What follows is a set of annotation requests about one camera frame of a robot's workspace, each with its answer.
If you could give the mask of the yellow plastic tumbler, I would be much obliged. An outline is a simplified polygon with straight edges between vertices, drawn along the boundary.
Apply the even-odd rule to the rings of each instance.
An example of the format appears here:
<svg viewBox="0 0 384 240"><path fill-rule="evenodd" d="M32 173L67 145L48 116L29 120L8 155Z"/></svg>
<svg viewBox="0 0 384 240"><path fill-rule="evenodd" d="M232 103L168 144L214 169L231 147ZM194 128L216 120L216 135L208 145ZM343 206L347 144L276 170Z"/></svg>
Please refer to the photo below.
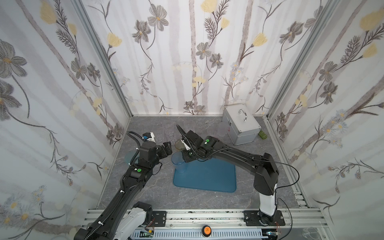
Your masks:
<svg viewBox="0 0 384 240"><path fill-rule="evenodd" d="M182 151L182 150L185 150L185 149L186 149L186 147L185 147L185 145L184 145L184 142L183 142L181 139L179 139L179 140L177 140L177 141L175 142L175 148L176 148L178 151Z"/></svg>

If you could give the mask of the teal plastic tray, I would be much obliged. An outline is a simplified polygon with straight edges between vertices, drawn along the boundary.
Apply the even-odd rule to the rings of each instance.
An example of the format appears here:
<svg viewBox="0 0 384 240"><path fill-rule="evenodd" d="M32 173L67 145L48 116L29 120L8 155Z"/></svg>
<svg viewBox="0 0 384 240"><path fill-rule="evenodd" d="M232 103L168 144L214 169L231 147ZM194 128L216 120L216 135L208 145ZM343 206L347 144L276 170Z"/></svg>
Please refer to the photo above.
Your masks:
<svg viewBox="0 0 384 240"><path fill-rule="evenodd" d="M237 189L236 167L218 159L184 163L182 171L175 170L176 187L233 193Z"/></svg>

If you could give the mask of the blue plastic tumbler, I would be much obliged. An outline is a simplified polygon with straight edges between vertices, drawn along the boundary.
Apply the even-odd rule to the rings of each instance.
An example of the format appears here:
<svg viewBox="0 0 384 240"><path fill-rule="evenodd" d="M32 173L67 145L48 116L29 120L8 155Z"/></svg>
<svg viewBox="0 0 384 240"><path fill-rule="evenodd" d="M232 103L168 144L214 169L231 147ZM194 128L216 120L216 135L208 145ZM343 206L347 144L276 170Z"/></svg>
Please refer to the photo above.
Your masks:
<svg viewBox="0 0 384 240"><path fill-rule="evenodd" d="M183 159L182 152L176 152L172 155L171 161L175 167L175 171L179 174L184 173L187 170L187 163Z"/></svg>

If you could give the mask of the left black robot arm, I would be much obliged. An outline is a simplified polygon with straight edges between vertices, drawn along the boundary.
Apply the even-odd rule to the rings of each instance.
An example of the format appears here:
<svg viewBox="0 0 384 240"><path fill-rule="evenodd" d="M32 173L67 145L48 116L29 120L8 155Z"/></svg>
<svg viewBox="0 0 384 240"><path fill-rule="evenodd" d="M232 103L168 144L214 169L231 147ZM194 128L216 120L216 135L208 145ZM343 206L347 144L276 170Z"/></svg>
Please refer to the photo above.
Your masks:
<svg viewBox="0 0 384 240"><path fill-rule="evenodd" d="M170 156L171 142L158 145L153 133L139 134L128 131L127 135L137 143L136 152L130 160L129 168L120 180L120 188L106 209L87 229L79 229L75 240L127 240L136 228L153 222L153 209L149 204L138 202L128 208L136 195L144 188L153 169L161 159Z"/></svg>

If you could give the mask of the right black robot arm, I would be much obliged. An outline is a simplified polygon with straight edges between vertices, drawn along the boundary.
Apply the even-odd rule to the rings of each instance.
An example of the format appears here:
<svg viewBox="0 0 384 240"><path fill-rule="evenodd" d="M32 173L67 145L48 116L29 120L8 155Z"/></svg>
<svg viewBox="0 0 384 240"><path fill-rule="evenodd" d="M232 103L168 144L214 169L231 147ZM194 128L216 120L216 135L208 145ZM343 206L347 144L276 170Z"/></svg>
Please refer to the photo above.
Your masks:
<svg viewBox="0 0 384 240"><path fill-rule="evenodd" d="M276 162L268 153L263 155L247 153L230 147L215 137L207 136L203 139L193 131L185 132L180 125L176 127L186 148L182 151L183 160L186 163L218 159L249 172L254 176L253 186L260 196L260 207L257 213L260 225L270 226L275 222L278 207L276 195L280 188L278 186L280 171L277 165L284 165L284 163Z"/></svg>

